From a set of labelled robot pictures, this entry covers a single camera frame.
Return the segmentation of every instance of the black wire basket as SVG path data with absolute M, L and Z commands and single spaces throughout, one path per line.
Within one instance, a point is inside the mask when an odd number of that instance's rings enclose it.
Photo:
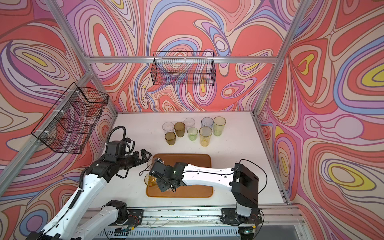
M 39 136 L 32 134 L 54 152 L 81 154 L 107 104 L 107 94 L 77 87 Z
M 153 85 L 213 86 L 216 66 L 212 51 L 154 51 Z

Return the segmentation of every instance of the white table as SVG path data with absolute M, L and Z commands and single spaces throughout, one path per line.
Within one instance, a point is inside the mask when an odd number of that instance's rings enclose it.
M 187 133 L 182 138 L 176 137 L 176 143 L 168 145 L 164 139 L 162 125 L 165 122 L 182 122 L 185 118 L 195 119 L 195 127 L 201 127 L 204 117 L 222 116 L 227 120 L 223 134 L 220 137 L 212 135 L 209 146 L 202 147 L 199 137 L 195 141 L 188 139 Z M 135 151 L 146 149 L 152 155 L 158 153 L 200 153 L 211 156 L 213 168 L 233 167 L 240 159 L 248 159 L 262 167 L 268 175 L 268 184 L 259 194 L 259 204 L 282 204 L 283 199 L 273 176 L 268 159 L 259 139 L 251 114 L 249 112 L 220 112 L 220 113 L 134 113 L 119 114 L 114 127 L 125 126 L 127 137 L 136 142 Z M 122 130 L 115 131 L 111 140 L 120 140 Z M 265 174 L 253 164 L 242 161 L 259 177 L 259 190 L 265 185 Z M 120 200 L 128 207 L 165 207 L 165 206 L 210 206 L 234 205 L 236 200 L 231 192 L 214 188 L 209 198 L 154 198 L 146 195 L 146 185 L 143 174 L 139 172 L 147 167 L 146 164 L 129 170 L 128 177 L 121 179 L 113 177 L 107 186 L 99 193 L 90 207 L 101 207 L 110 200 Z

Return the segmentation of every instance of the brown tray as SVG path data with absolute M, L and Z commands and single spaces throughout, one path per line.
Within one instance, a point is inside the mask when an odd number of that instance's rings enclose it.
M 185 162 L 199 167 L 212 167 L 211 157 L 208 154 L 156 154 L 154 158 L 161 158 L 165 165 L 175 165 Z M 158 186 L 147 187 L 148 197 L 210 197 L 214 193 L 213 187 L 192 185 L 180 186 L 176 192 L 161 192 Z

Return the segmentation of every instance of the wall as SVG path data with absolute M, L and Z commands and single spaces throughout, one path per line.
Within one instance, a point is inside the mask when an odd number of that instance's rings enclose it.
M 314 0 L 258 110 L 314 239 L 384 239 L 384 3 Z
M 1 170 L 57 98 L 84 73 L 42 2 L 0 3 Z M 111 116 L 109 109 L 103 112 L 81 155 L 39 147 L 0 198 L 0 239 L 25 239 L 60 210 L 77 188 L 82 168 L 101 148 Z
M 90 56 L 212 50 L 277 56 L 296 11 L 277 1 L 65 1 L 63 13 Z M 119 111 L 250 111 L 271 64 L 219 64 L 215 86 L 153 86 L 151 64 L 94 64 Z

